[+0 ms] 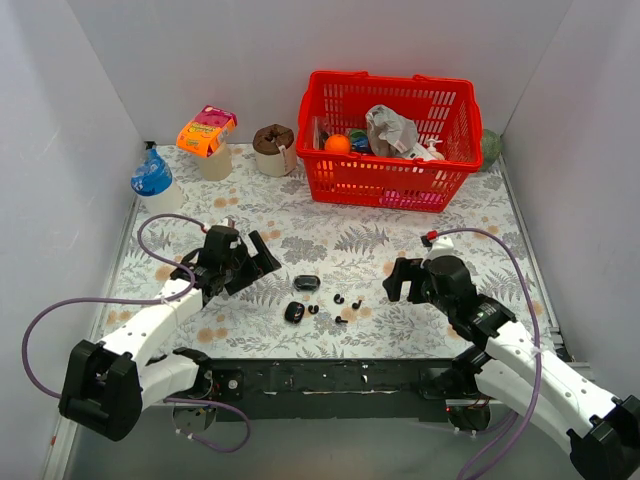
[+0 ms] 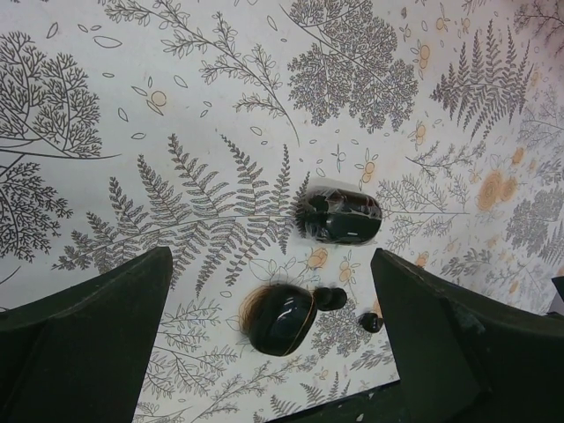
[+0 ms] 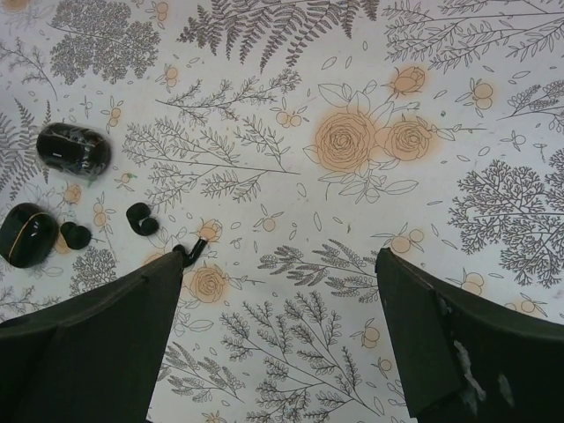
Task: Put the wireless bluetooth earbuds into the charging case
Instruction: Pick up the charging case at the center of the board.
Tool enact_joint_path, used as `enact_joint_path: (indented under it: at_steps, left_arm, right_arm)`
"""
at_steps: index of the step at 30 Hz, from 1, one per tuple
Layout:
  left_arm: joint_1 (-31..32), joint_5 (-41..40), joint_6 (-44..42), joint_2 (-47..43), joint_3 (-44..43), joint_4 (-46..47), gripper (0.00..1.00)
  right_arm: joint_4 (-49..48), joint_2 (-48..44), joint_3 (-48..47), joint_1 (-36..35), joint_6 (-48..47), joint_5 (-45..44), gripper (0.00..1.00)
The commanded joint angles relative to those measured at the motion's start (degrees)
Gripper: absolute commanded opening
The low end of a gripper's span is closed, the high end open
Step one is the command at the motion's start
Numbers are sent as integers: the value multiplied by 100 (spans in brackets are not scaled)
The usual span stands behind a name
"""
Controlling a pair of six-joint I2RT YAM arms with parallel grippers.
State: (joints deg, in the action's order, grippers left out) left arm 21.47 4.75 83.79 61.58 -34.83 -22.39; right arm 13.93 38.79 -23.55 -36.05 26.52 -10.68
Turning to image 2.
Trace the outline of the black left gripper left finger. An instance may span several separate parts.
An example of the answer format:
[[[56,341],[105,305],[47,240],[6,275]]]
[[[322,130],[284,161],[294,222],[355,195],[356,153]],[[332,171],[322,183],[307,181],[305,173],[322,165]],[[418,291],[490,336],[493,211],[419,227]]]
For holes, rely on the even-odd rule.
[[[1,314],[3,422],[131,422],[172,279],[168,247]]]

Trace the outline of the black taped earbud charging case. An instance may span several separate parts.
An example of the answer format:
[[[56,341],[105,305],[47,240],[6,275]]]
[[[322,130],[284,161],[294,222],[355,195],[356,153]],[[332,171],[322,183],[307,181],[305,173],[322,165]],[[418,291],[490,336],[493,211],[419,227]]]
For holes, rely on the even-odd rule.
[[[295,219],[301,235],[312,241],[363,246],[380,232],[383,210],[350,183],[316,177],[297,196]]]

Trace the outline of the black wireless earbud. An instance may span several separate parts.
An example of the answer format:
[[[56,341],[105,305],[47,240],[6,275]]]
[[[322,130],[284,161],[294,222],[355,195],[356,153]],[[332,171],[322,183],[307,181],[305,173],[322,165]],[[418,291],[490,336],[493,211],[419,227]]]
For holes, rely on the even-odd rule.
[[[313,298],[319,311],[334,311],[343,308],[348,300],[347,293],[340,287],[319,287],[314,290]]]
[[[379,314],[375,312],[367,312],[360,316],[359,324],[363,330],[375,334],[382,329],[384,321]]]

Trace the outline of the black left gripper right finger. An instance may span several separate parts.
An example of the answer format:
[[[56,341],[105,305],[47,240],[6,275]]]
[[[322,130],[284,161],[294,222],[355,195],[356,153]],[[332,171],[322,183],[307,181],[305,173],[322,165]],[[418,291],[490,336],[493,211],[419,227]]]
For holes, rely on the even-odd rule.
[[[387,250],[371,271],[413,422],[561,422],[563,319],[452,284]]]

